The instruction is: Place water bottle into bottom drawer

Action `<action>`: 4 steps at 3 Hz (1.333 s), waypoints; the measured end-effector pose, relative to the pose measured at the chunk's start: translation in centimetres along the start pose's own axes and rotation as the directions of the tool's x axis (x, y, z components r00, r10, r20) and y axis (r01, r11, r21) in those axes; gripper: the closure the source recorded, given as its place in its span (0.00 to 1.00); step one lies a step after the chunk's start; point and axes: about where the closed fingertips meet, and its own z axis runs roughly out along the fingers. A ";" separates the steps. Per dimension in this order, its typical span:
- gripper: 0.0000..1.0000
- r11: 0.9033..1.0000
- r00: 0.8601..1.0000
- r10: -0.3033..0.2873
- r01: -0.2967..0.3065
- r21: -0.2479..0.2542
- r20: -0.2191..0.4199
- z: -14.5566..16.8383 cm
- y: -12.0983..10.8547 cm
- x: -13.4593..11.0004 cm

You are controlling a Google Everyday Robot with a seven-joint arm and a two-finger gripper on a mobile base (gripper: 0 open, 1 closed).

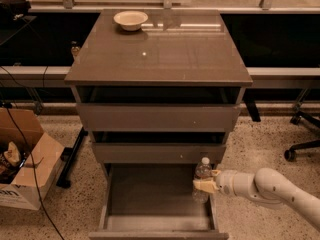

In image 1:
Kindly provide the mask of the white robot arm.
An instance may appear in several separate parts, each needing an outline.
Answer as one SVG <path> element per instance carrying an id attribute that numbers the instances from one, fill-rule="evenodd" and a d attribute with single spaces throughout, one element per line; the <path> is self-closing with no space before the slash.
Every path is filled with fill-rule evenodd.
<path id="1" fill-rule="evenodd" d="M 197 190 L 227 196 L 239 196 L 260 206 L 278 209 L 287 205 L 320 231 L 320 199 L 294 185 L 285 176 L 270 168 L 255 174 L 235 170 L 212 170 L 205 179 L 194 179 Z"/>

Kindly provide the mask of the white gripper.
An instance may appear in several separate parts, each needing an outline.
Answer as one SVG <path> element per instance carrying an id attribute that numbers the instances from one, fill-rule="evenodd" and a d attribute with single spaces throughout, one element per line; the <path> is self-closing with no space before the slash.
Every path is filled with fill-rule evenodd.
<path id="1" fill-rule="evenodd" d="M 213 194 L 219 191 L 223 195 L 235 196 L 234 191 L 234 177 L 237 174 L 235 170 L 212 170 L 211 175 L 216 177 L 216 182 L 213 180 L 200 180 L 193 181 L 193 186 L 200 191 Z"/>

